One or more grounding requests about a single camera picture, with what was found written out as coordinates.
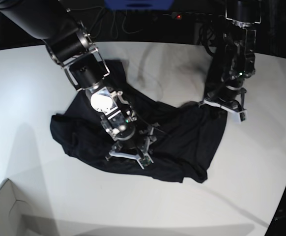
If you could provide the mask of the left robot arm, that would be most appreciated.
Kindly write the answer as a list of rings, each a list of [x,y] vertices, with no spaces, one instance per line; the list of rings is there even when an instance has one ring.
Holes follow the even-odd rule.
[[[201,104],[227,111],[237,123],[247,119],[244,82],[256,72],[256,25],[260,23],[259,0],[226,1],[225,20],[205,81]]]

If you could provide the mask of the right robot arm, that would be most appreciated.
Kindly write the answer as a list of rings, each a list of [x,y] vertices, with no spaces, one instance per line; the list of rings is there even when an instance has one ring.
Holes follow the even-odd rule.
[[[111,71],[82,22],[58,0],[0,0],[0,13],[42,40],[75,90],[86,93],[91,107],[100,115],[102,127],[114,141],[109,158],[132,159],[142,169],[153,163],[149,147],[156,141],[154,127],[137,127],[133,103],[112,83]]]

